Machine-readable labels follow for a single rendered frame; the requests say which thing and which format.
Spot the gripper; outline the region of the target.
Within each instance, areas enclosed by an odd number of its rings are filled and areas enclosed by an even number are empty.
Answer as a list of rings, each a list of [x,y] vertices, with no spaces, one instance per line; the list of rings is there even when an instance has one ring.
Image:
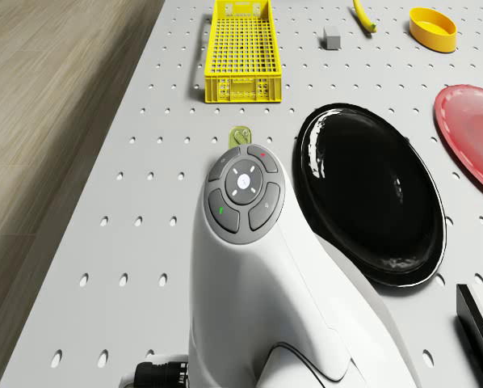
[[[121,378],[119,388],[189,388],[188,355],[149,355]]]

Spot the black plate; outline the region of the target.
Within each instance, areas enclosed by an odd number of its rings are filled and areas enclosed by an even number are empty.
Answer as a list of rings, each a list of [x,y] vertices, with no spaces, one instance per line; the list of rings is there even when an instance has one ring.
[[[429,280],[447,227],[435,181],[387,120],[350,103],[311,112],[292,160],[296,198],[311,229],[367,278],[392,287]]]

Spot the yellow basket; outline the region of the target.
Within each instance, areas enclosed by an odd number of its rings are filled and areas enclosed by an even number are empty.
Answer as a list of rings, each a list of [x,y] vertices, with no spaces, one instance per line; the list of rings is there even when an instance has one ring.
[[[279,103],[279,59],[271,0],[216,0],[204,68],[207,103]]]

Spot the grey cube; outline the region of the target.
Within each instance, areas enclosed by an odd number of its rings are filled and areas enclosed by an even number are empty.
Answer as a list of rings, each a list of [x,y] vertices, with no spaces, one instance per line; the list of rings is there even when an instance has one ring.
[[[324,26],[323,44],[326,50],[339,50],[341,48],[341,35],[337,27]]]

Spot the red plate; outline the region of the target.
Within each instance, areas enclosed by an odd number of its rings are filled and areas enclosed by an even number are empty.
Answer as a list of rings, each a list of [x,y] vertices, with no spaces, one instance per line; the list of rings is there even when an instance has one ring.
[[[434,111],[446,143],[483,186],[483,88],[447,86],[435,97]]]

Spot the banana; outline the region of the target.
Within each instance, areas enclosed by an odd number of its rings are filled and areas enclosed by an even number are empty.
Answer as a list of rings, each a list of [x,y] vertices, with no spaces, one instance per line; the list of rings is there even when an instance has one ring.
[[[360,0],[353,0],[356,16],[362,27],[369,33],[376,33],[376,25],[368,18]]]

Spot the yellow bowl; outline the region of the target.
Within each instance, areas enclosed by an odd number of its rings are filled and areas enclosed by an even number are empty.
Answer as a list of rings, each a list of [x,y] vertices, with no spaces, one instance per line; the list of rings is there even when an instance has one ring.
[[[436,10],[425,7],[411,8],[409,31],[417,42],[436,52],[452,53],[456,50],[456,25]]]

